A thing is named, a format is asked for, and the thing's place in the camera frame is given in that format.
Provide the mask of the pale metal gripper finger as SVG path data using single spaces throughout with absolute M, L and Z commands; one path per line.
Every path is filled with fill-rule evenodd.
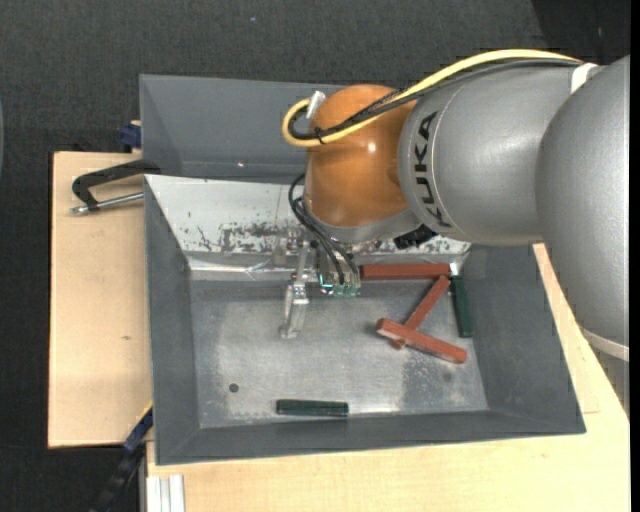
M 295 336 L 295 326 L 293 322 L 294 299 L 294 286 L 288 285 L 284 295 L 283 320 L 278 329 L 279 335 L 282 339 L 289 339 Z
M 291 286 L 291 305 L 289 312 L 289 335 L 297 336 L 304 325 L 306 308 L 309 304 L 305 284 Z

